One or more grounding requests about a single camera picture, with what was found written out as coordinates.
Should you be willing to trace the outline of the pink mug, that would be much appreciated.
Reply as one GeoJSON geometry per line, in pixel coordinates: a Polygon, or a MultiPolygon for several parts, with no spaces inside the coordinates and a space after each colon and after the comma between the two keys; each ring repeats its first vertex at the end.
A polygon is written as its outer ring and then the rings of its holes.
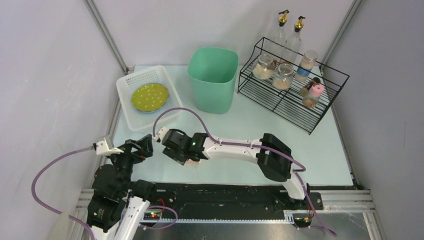
{"type": "Polygon", "coordinates": [[[199,164],[201,164],[202,162],[201,161],[194,161],[194,160],[192,160],[192,159],[189,159],[187,162],[186,162],[188,165],[190,165],[190,166],[198,166],[199,164]]]}

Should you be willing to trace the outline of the pink lid spice jar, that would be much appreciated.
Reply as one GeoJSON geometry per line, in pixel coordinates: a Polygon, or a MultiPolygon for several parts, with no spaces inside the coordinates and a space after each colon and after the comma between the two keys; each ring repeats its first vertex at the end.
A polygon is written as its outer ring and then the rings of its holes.
{"type": "Polygon", "coordinates": [[[324,91],[325,87],[321,83],[314,83],[311,85],[308,93],[303,97],[302,103],[307,108],[314,108],[324,91]]]}

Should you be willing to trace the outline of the large glass jar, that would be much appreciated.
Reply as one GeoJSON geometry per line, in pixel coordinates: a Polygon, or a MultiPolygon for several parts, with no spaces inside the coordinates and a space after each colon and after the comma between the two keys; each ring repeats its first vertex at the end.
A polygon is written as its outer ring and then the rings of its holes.
{"type": "Polygon", "coordinates": [[[288,90],[294,76],[294,68],[289,63],[278,65],[273,77],[272,85],[279,90],[288,90]]]}

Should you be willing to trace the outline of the green polka dot plate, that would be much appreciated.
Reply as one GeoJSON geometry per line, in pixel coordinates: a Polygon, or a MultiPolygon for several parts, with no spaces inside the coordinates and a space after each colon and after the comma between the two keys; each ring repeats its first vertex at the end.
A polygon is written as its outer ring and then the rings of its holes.
{"type": "Polygon", "coordinates": [[[169,91],[164,85],[160,83],[144,84],[137,88],[131,96],[131,102],[145,100],[168,101],[168,99],[169,91]]]}

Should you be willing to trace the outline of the glass jar with light powder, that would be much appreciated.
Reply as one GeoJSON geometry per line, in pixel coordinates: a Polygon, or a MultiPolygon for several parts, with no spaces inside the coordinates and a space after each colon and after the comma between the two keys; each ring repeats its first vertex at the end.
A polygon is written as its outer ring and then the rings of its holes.
{"type": "Polygon", "coordinates": [[[255,61],[253,75],[258,80],[267,80],[274,75],[275,63],[272,56],[269,54],[261,54],[255,61]]]}

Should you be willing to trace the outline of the spice shaker white lid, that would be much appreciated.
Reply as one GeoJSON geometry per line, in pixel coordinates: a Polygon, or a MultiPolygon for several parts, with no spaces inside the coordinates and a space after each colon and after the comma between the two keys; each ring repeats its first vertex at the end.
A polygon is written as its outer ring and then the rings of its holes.
{"type": "Polygon", "coordinates": [[[319,54],[312,49],[308,49],[304,52],[303,57],[294,75],[294,79],[296,81],[303,83],[308,79],[308,76],[316,63],[318,56],[319,54]]]}

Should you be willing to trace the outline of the small black cap spice bottle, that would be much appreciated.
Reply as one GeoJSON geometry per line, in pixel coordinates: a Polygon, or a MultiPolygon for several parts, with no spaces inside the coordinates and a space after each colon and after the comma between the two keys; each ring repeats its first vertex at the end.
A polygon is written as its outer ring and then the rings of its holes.
{"type": "Polygon", "coordinates": [[[299,93],[301,96],[305,96],[308,94],[309,90],[312,88],[314,84],[320,84],[321,79],[318,77],[312,78],[307,84],[305,84],[300,90],[299,93]]]}

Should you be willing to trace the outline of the glass oil bottle gold cap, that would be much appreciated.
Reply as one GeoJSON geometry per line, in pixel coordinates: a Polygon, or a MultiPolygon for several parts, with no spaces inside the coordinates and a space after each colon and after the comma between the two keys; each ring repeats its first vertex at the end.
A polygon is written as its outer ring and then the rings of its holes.
{"type": "Polygon", "coordinates": [[[303,19],[305,19],[305,17],[302,15],[298,17],[298,20],[294,24],[293,33],[285,40],[281,54],[281,63],[295,63],[302,45],[301,30],[304,27],[303,19]]]}

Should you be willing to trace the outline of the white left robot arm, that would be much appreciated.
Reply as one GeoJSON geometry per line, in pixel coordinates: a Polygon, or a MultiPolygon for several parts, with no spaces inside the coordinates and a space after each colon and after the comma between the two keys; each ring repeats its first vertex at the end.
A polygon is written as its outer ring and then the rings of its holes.
{"type": "Polygon", "coordinates": [[[86,223],[96,240],[131,240],[146,210],[157,199],[155,183],[132,181],[134,165],[153,156],[153,137],[147,134],[115,147],[104,136],[93,149],[111,163],[100,166],[94,174],[86,223]]]}

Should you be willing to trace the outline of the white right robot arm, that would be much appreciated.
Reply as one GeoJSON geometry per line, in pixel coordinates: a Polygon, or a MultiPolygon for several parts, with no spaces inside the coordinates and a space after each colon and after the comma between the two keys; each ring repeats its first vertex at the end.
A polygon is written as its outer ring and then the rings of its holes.
{"type": "Polygon", "coordinates": [[[180,165],[218,158],[235,159],[257,165],[262,174],[271,181],[281,183],[293,200],[307,197],[307,186],[295,174],[291,150],[273,134],[261,138],[236,140],[221,138],[210,133],[197,132],[188,136],[175,128],[162,127],[154,140],[164,146],[164,155],[180,165]]]}

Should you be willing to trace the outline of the blue plate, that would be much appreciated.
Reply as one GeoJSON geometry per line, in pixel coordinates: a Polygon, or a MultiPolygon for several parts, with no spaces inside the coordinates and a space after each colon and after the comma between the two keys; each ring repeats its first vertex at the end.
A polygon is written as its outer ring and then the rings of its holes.
{"type": "Polygon", "coordinates": [[[167,100],[159,100],[159,101],[153,101],[153,100],[144,100],[144,101],[132,101],[132,106],[135,110],[137,110],[140,113],[155,113],[159,110],[163,109],[168,101],[167,100]]]}

